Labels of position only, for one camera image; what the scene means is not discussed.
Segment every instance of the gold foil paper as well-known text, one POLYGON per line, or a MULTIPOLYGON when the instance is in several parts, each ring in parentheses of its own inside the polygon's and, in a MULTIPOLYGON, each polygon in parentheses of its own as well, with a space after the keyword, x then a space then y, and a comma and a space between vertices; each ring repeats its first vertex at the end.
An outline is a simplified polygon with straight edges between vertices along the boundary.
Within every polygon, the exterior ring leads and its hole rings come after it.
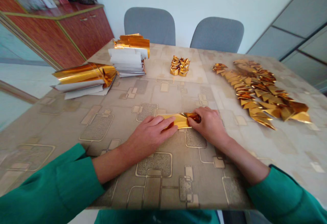
POLYGON ((178 129, 191 128, 190 124, 187 121, 188 117, 192 118, 197 123, 201 122, 201 117, 196 113, 159 114, 159 116, 162 116, 164 119, 167 119, 169 117, 176 118, 175 121, 172 124, 170 124, 166 129, 169 129, 174 125, 177 125, 178 129))
POLYGON ((144 39, 140 34, 121 35, 120 39, 114 41, 115 48, 142 48, 147 50, 147 57, 150 58, 150 40, 144 39))
POLYGON ((89 62, 84 65, 57 71, 52 75, 54 75, 61 84, 102 79, 105 82, 103 88, 107 88, 111 85, 116 74, 117 71, 113 66, 89 62))
POLYGON ((170 74, 177 76, 185 77, 188 73, 188 68, 190 65, 189 59, 184 59, 183 57, 178 58, 176 55, 173 56, 170 66, 170 74))
POLYGON ((294 101, 285 90, 276 87, 273 73, 247 59, 236 60, 234 65, 236 70, 229 70, 226 65, 217 63, 213 71, 224 76, 233 86, 241 106, 249 110, 251 118, 271 129, 275 127, 269 121, 272 120, 270 116, 281 117, 284 121, 294 119, 311 123, 306 104, 294 101), (253 95, 263 101, 256 102, 253 95))

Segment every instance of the wrist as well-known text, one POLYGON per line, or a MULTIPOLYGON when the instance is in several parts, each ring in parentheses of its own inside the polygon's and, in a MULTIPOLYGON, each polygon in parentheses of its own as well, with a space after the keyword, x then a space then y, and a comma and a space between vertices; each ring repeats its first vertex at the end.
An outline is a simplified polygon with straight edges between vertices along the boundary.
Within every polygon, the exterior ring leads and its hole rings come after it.
POLYGON ((232 137, 228 135, 224 137, 216 138, 210 143, 213 144, 215 147, 217 147, 224 154, 229 154, 232 148, 235 147, 235 145, 238 145, 236 140, 234 140, 232 137))

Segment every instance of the left hand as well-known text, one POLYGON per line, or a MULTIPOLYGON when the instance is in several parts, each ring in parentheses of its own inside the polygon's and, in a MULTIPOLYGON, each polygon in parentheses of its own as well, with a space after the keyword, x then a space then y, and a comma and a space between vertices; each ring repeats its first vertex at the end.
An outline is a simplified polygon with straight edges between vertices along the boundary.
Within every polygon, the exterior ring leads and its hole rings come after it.
POLYGON ((123 144, 126 150, 133 152, 135 163, 154 153, 166 139, 177 131, 177 125, 164 130, 175 119, 175 117, 164 119, 162 116, 148 116, 137 126, 132 135, 123 144))

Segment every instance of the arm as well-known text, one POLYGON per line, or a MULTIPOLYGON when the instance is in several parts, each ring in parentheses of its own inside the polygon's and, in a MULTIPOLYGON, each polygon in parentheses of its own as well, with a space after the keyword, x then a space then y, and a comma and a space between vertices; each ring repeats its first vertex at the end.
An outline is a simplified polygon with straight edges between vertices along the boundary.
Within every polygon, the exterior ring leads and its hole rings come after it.
POLYGON ((130 138, 95 159, 77 144, 0 198, 1 223, 67 223, 104 193, 101 184, 149 156, 177 126, 147 117, 130 138))
POLYGON ((268 167, 253 157, 223 126, 218 111, 200 107, 194 112, 201 123, 189 123, 211 144, 226 154, 251 187, 247 190, 256 208, 272 223, 327 223, 327 212, 293 178, 275 166, 268 167))

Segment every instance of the green shirt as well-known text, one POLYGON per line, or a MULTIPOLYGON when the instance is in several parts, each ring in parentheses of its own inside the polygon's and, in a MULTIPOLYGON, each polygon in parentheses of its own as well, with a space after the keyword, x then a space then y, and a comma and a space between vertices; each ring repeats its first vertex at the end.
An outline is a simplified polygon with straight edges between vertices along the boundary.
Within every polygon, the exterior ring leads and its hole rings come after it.
MULTIPOLYGON (((92 161, 75 145, 0 198, 1 223, 68 223, 104 193, 92 161)), ((272 223, 326 223, 327 212, 292 177, 275 166, 248 189, 272 223)), ((95 223, 219 223, 214 210, 101 210, 95 223)))

